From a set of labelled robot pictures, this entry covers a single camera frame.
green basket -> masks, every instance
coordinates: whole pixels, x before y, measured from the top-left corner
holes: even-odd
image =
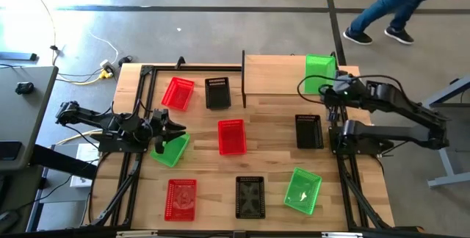
[[[323,56],[307,54],[305,57],[305,76],[320,75],[334,78],[336,72],[336,58],[333,56]],[[305,80],[305,94],[319,95],[318,88],[322,84],[333,84],[333,80],[312,77]]]
[[[169,167],[174,167],[179,158],[184,152],[184,149],[189,143],[189,134],[181,135],[180,137],[171,140],[169,143],[163,142],[164,153],[157,154],[155,149],[150,152],[150,156],[158,162]]]
[[[321,177],[296,167],[284,198],[284,204],[311,215],[314,213],[321,183]]]

black sneaker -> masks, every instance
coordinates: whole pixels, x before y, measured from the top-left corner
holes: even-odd
[[[389,36],[390,38],[394,38],[395,40],[398,40],[400,43],[403,43],[406,45],[411,45],[414,43],[413,38],[408,33],[406,33],[405,29],[402,29],[401,31],[397,32],[392,27],[388,27],[385,30],[385,35]]]
[[[359,35],[356,35],[356,36],[351,36],[350,34],[350,28],[347,28],[344,32],[343,32],[343,37],[347,38],[348,40],[351,40],[357,44],[361,44],[361,45],[370,45],[372,44],[372,38],[369,37],[367,34],[365,33],[360,33]]]

black plastic basket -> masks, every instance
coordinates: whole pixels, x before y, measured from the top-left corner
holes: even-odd
[[[297,148],[323,149],[322,122],[318,115],[295,115]]]
[[[236,177],[237,219],[264,219],[264,178],[262,176]]]
[[[227,109],[230,106],[228,77],[206,79],[206,108]]]

wooden board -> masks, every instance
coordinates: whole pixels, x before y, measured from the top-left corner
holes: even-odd
[[[116,112],[132,110],[139,72],[139,65],[124,65],[115,95]],[[174,168],[166,167],[145,154],[132,228],[346,230],[341,185],[334,155],[328,148],[300,150],[296,147],[295,114],[321,115],[325,146],[329,146],[326,109],[322,105],[308,103],[296,95],[248,95],[247,108],[243,109],[241,78],[238,72],[159,72],[156,78],[153,108],[164,108],[160,102],[173,76],[195,82],[195,90],[188,110],[186,112],[170,110],[172,120],[187,126],[191,140]],[[204,79],[222,76],[229,77],[232,107],[227,110],[211,111],[206,109]],[[370,122],[369,114],[365,111],[349,109],[348,114],[352,119],[364,123]],[[237,118],[245,120],[247,153],[240,156],[220,156],[217,122]],[[122,156],[122,154],[111,154],[100,167],[93,193],[94,217],[98,216],[115,194]],[[368,156],[359,156],[358,166],[364,195],[380,216],[388,224],[393,225],[386,186],[379,164]],[[295,167],[309,170],[323,178],[312,215],[302,214],[283,204]],[[264,177],[266,219],[239,220],[235,218],[235,178],[237,176]],[[194,222],[164,220],[169,179],[198,180]],[[121,215],[126,210],[127,196],[124,201]],[[357,206],[353,206],[353,209],[358,221]]]
[[[302,55],[247,55],[245,57],[245,93],[295,95],[305,76],[306,57]],[[357,66],[340,70],[359,75]]]

red plastic basket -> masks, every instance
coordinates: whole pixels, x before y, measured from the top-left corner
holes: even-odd
[[[226,155],[246,152],[247,142],[243,120],[219,121],[219,153]]]
[[[193,90],[193,81],[173,77],[163,96],[162,104],[173,109],[186,110]]]
[[[167,205],[164,209],[166,221],[193,221],[196,209],[195,179],[168,180]]]

